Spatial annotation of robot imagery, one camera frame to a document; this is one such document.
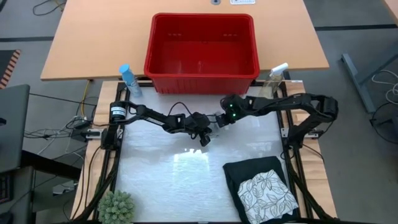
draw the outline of spray bottle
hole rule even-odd
[[[284,71],[289,67],[287,63],[283,63],[273,69],[269,73],[266,81],[264,82],[259,96],[273,99],[274,93],[278,90],[280,83],[284,79]]]
[[[141,88],[139,87],[134,74],[131,72],[130,66],[128,64],[120,66],[119,72],[122,73],[122,79],[126,83],[126,86],[129,88],[133,97],[142,96]]]

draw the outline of wooden desk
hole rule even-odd
[[[328,68],[303,0],[266,0],[235,6],[221,0],[69,0],[58,25],[42,80],[119,78],[129,63],[144,74],[150,23],[158,12],[246,13],[256,30],[261,70]]]
[[[396,21],[396,24],[398,24],[398,0],[384,0],[383,2]]]
[[[116,89],[117,89],[118,82],[104,82],[101,93],[99,94],[99,100],[98,100],[98,105],[95,113],[95,118],[94,118],[94,123],[95,124],[106,124],[108,123],[109,120],[109,104],[114,101],[115,95],[116,95]],[[288,94],[294,94],[294,93],[303,93],[305,92],[304,90],[304,85],[302,82],[298,83],[292,83],[292,82],[286,82],[287,89],[288,89]],[[293,119],[295,123],[301,123],[307,116],[307,112],[304,112],[302,110],[295,110],[292,112],[293,114]],[[318,152],[320,152],[320,148],[318,145],[318,141],[316,140],[305,140],[304,144],[314,148]],[[85,172],[84,174],[84,191],[83,191],[83,200],[81,202],[81,205],[78,209],[77,216],[83,211],[84,209],[84,203],[86,199],[86,186],[87,186],[87,178],[88,178],[88,166],[90,164],[90,161],[93,159],[93,154],[95,150],[100,146],[100,140],[92,140],[88,143],[88,147],[86,150],[86,158],[85,158],[85,169],[82,172]],[[312,195],[315,197],[317,202],[323,207],[323,209],[331,216],[335,217],[336,216],[336,210],[335,210],[335,205],[333,203],[333,199],[331,197],[330,193],[330,188],[329,188],[329,183],[328,183],[328,178],[326,176],[325,172],[325,167],[323,166],[322,160],[319,158],[318,155],[313,153],[312,151],[308,150],[306,147],[303,147],[301,149],[301,158],[302,158],[302,164],[304,168],[304,173],[305,177],[307,180],[307,187],[308,190],[312,193]],[[98,183],[98,179],[101,175],[101,168],[103,165],[103,159],[104,159],[104,150],[100,150],[96,153],[94,157],[93,164],[91,166],[91,174],[90,174],[90,183],[89,183],[89,189],[88,189],[88,202],[92,199],[96,185]],[[113,160],[111,159],[111,162],[109,163],[109,169],[113,164]],[[75,213],[76,208],[78,207],[80,197],[81,197],[81,188],[82,186],[79,184],[77,192],[76,192],[76,197],[75,197],[75,202],[73,204],[73,210],[72,210],[72,215]],[[303,199],[302,195],[299,194],[298,190],[298,196],[299,200],[298,203],[301,208],[304,208],[303,205]],[[302,209],[302,216],[305,217],[305,210]]]

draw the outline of sticker label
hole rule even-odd
[[[146,120],[147,120],[147,121],[149,121],[149,122],[151,122],[151,123],[154,123],[154,124],[160,125],[160,126],[164,124],[163,122],[161,122],[161,121],[157,121],[157,120],[155,120],[155,119],[152,119],[152,118],[146,118]]]
[[[126,109],[118,107],[118,106],[112,107],[111,111],[123,111],[123,112],[126,113]]]
[[[231,4],[255,4],[256,0],[230,0]]]
[[[126,116],[126,112],[123,112],[123,111],[113,111],[113,112],[112,112],[112,115],[123,115],[123,116]]]

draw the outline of black robotic arm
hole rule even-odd
[[[264,116],[272,111],[302,109],[310,116],[299,125],[289,129],[288,143],[292,146],[302,147],[304,136],[321,123],[329,123],[337,118],[338,104],[331,97],[300,93],[285,98],[267,99],[263,97],[247,96],[241,98],[239,95],[231,95],[220,101],[224,114],[216,116],[219,127],[233,124],[246,116]],[[136,113],[132,118],[126,119],[126,111],[129,108],[135,109]],[[147,108],[145,105],[136,105],[130,101],[117,101],[111,103],[109,117],[109,128],[111,134],[104,136],[104,147],[109,148],[116,133],[117,124],[131,124],[137,120],[146,120],[150,123],[161,126],[164,131],[174,133],[187,133],[192,139],[200,137],[202,146],[210,142],[208,134],[210,120],[207,115],[195,112],[186,117],[185,114],[164,115]]]
[[[338,104],[332,97],[309,93],[294,94],[285,98],[268,99],[231,95],[220,101],[225,114],[216,117],[219,127],[235,123],[246,116],[264,116],[272,111],[301,109],[309,117],[299,125],[290,127],[288,143],[302,147],[304,136],[321,123],[330,123],[337,118]]]

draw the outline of floral patterned cloth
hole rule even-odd
[[[259,173],[240,184],[238,196],[251,224],[259,224],[283,214],[292,213],[299,205],[274,170]]]

